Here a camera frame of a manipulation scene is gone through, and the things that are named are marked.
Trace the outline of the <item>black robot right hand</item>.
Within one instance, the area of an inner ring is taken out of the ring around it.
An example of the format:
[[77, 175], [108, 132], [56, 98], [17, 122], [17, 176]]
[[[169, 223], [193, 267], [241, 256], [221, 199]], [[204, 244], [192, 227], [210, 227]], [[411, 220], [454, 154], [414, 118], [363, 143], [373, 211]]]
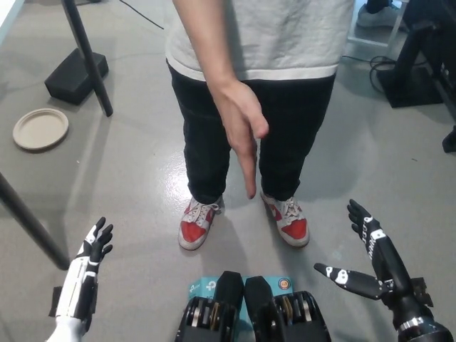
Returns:
[[352, 230], [361, 239], [375, 274], [370, 276], [322, 263], [314, 264], [314, 269], [345, 291], [381, 300], [393, 312], [395, 328], [414, 318], [432, 318], [432, 311], [415, 294], [408, 270], [380, 222], [353, 199], [347, 209]]

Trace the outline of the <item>person's bare right hand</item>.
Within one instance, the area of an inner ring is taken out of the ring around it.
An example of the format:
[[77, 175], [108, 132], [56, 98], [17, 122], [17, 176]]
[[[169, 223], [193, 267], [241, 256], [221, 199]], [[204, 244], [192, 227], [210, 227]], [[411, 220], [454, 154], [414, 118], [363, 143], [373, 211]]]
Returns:
[[227, 140], [237, 155], [249, 199], [257, 192], [257, 138], [269, 131], [258, 98], [245, 83], [235, 78], [222, 78], [208, 83], [219, 111]]

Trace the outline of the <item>white and black robot left hand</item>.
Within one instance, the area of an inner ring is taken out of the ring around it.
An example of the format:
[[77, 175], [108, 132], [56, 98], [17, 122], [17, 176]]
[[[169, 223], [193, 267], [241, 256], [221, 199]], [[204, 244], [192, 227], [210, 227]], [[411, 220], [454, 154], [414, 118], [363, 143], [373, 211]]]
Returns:
[[48, 342], [82, 341], [89, 331], [98, 298], [98, 273], [105, 255], [113, 249], [113, 225], [101, 217], [71, 261], [62, 286], [53, 288], [50, 317], [56, 327]]

